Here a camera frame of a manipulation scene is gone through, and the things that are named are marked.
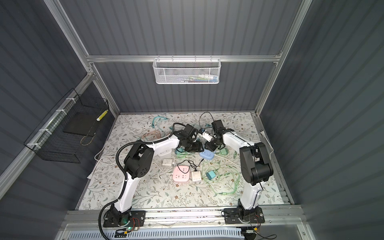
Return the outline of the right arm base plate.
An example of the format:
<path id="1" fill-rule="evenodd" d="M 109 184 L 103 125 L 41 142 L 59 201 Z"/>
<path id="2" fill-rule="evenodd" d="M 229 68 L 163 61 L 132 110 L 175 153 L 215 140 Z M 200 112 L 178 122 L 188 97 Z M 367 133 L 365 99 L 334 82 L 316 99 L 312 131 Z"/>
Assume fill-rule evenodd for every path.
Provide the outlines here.
<path id="1" fill-rule="evenodd" d="M 221 215 L 225 219 L 226 224 L 256 224 L 265 223 L 263 210 L 256 207 L 251 210 L 243 210 L 242 208 L 225 208 L 221 211 Z"/>

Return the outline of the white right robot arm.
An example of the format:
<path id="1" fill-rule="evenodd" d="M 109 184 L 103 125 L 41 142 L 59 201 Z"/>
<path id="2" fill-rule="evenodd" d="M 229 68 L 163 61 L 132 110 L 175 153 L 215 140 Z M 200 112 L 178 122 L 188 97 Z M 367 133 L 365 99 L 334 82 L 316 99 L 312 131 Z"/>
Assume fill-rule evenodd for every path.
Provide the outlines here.
<path id="1" fill-rule="evenodd" d="M 259 199 L 265 183 L 273 175 L 271 158 L 264 143 L 254 143 L 224 127 L 221 120 L 212 122 L 213 134 L 206 141 L 205 149 L 214 152 L 218 147 L 229 146 L 240 156 L 240 169 L 245 181 L 237 210 L 224 209 L 227 224 L 239 222 L 262 224 L 265 222 Z"/>

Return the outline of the green charger plug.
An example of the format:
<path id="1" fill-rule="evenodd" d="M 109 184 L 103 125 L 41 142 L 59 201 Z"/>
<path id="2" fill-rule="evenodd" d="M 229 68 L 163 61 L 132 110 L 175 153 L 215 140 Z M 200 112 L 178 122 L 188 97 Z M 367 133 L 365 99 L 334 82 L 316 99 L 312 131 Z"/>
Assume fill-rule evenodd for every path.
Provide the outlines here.
<path id="1" fill-rule="evenodd" d="M 229 151 L 228 151 L 228 149 L 226 149 L 226 148 L 220 150 L 220 155 L 225 156 L 225 155 L 227 155 L 228 153 L 229 153 Z"/>

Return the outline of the teal charger plug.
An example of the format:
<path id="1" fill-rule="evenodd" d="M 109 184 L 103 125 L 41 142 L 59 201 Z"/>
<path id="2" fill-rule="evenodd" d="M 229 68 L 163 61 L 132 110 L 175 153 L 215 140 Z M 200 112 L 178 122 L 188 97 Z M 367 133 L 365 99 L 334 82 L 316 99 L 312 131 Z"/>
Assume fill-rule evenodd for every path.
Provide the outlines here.
<path id="1" fill-rule="evenodd" d="M 211 170 L 211 171 L 208 171 L 206 172 L 206 177 L 208 178 L 208 180 L 213 180 L 215 177 L 216 177 L 216 173 L 214 170 Z"/>

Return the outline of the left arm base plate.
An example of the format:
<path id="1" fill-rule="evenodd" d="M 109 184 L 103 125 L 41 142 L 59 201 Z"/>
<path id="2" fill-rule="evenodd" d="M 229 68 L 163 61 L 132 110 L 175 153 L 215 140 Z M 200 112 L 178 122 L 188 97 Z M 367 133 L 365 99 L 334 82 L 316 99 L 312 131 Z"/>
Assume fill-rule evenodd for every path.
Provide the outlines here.
<path id="1" fill-rule="evenodd" d="M 104 228 L 132 228 L 142 227 L 146 219 L 146 211 L 130 211 L 120 214 L 113 210 L 107 210 L 102 215 L 101 223 Z"/>

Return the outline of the pink power strip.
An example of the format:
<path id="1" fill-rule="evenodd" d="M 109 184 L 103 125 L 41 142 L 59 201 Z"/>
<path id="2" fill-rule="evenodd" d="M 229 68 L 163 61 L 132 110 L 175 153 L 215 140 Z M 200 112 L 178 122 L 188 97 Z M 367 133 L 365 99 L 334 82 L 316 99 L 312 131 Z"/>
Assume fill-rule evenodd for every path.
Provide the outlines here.
<path id="1" fill-rule="evenodd" d="M 190 167 L 185 165 L 175 166 L 172 178 L 174 183 L 187 183 L 190 180 Z"/>

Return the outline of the blue power strip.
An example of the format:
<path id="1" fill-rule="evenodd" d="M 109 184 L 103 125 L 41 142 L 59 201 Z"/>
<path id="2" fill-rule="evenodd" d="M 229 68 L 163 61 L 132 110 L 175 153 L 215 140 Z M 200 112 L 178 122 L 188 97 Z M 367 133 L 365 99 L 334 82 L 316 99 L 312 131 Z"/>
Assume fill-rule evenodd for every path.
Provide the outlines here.
<path id="1" fill-rule="evenodd" d="M 204 150 L 203 152 L 199 153 L 200 157 L 205 160 L 212 160 L 215 156 L 214 152 L 211 152 L 209 150 Z"/>

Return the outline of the white charger plug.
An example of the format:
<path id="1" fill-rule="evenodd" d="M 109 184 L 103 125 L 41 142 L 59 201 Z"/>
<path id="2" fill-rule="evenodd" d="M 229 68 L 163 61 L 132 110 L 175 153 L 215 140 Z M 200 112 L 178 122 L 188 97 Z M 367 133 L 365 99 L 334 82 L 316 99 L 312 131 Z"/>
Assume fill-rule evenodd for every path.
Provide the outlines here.
<path id="1" fill-rule="evenodd" d="M 174 166 L 174 161 L 172 159 L 163 159 L 162 166 L 171 168 Z"/>
<path id="2" fill-rule="evenodd" d="M 193 183 L 200 183 L 202 181 L 201 171 L 194 171 L 191 173 L 191 178 Z"/>

